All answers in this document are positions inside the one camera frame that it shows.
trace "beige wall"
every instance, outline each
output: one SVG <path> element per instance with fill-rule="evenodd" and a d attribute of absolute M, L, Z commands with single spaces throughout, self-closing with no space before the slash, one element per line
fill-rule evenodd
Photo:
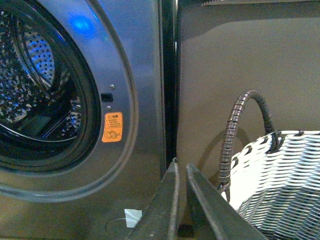
<path fill-rule="evenodd" d="M 183 178 L 193 162 L 213 180 L 229 113 L 244 90 L 263 93 L 277 129 L 320 131 L 319 16 L 319 2 L 184 8 L 177 143 Z M 234 153 L 264 134 L 253 100 L 239 127 Z"/>

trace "white paper scrap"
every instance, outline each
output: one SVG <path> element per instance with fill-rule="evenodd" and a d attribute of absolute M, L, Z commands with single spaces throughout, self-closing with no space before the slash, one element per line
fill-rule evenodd
<path fill-rule="evenodd" d="M 125 222 L 127 228 L 134 228 L 142 217 L 142 210 L 125 209 Z"/>

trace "front-loading washing machine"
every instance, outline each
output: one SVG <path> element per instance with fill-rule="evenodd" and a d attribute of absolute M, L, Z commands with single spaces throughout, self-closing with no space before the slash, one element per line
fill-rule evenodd
<path fill-rule="evenodd" d="M 0 0 L 0 238 L 118 239 L 166 169 L 161 6 Z"/>

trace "laundry basket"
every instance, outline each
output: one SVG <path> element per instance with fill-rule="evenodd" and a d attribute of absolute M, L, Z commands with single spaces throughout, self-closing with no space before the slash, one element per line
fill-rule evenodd
<path fill-rule="evenodd" d="M 254 99 L 265 135 L 232 156 L 245 104 Z M 268 239 L 320 240 L 320 131 L 276 131 L 257 90 L 235 102 L 223 139 L 218 190 Z"/>

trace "warning sticker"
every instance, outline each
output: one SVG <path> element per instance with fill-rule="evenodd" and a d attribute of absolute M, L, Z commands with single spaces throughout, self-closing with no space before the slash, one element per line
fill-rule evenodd
<path fill-rule="evenodd" d="M 123 116 L 121 112 L 110 112 L 104 115 L 104 132 L 102 142 L 119 142 L 122 139 Z"/>

